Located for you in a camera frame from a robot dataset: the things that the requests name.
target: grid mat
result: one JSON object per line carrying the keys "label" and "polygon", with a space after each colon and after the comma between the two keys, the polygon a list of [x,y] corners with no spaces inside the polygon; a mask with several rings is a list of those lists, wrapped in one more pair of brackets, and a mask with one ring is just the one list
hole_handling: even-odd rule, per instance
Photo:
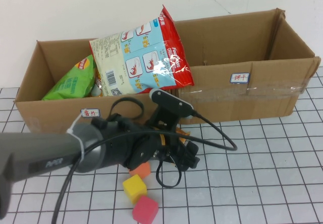
{"label": "grid mat", "polygon": [[[18,88],[0,89],[0,132],[29,132],[13,104]],[[200,163],[174,189],[154,174],[145,179],[148,196],[159,203],[157,223],[282,224],[323,223],[323,67],[300,95],[291,116],[217,123],[238,151],[199,145]],[[213,128],[182,126],[192,136],[225,141]],[[151,162],[153,172],[157,162]],[[68,168],[13,186],[9,213],[1,224],[50,223]],[[137,223],[122,190],[129,177],[122,166],[74,174],[59,224]],[[163,181],[178,173],[164,164]]]}

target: red cube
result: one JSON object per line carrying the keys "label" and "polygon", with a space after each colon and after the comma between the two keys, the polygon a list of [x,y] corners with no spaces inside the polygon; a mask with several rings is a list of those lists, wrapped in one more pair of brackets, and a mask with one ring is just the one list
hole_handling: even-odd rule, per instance
{"label": "red cube", "polygon": [[158,212],[158,203],[147,196],[142,196],[132,210],[134,220],[141,224],[151,224]]}

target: orange cube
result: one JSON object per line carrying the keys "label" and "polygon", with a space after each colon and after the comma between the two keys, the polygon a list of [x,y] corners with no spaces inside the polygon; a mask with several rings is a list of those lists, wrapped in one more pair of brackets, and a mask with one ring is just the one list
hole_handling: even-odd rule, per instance
{"label": "orange cube", "polygon": [[142,163],[141,165],[139,165],[138,168],[132,170],[132,171],[129,171],[129,174],[131,176],[134,176],[134,175],[139,175],[140,178],[143,180],[144,178],[146,178],[148,175],[150,175],[150,164],[149,162],[145,162],[145,163]]}

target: cardboard box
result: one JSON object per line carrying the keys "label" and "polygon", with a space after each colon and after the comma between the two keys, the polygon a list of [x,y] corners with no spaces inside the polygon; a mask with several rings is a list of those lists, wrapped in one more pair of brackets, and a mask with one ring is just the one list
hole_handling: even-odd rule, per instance
{"label": "cardboard box", "polygon": [[[293,31],[284,11],[279,9],[175,24],[195,86],[173,93],[191,102],[212,122],[290,115],[298,95],[320,63],[320,58]],[[37,42],[16,99],[17,108],[32,132],[64,132],[85,108],[94,109],[94,114],[99,109],[105,118],[112,103],[122,97],[41,101],[72,66],[91,54],[88,41]],[[132,96],[145,105],[141,119],[144,122],[156,104],[147,94]],[[131,117],[139,109],[122,102],[115,112]]]}

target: snack bag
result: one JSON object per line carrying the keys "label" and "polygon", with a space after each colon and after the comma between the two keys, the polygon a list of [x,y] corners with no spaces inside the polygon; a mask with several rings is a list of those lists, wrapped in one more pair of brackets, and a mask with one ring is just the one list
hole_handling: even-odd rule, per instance
{"label": "snack bag", "polygon": [[102,94],[101,76],[100,76],[99,71],[97,70],[97,68],[95,69],[95,81],[94,81],[93,89],[91,91],[91,96],[92,97],[103,96],[103,94]]}
{"label": "snack bag", "polygon": [[42,100],[83,98],[94,84],[95,62],[90,55],[77,63]]}
{"label": "snack bag", "polygon": [[134,30],[90,41],[104,96],[194,85],[168,11]]}

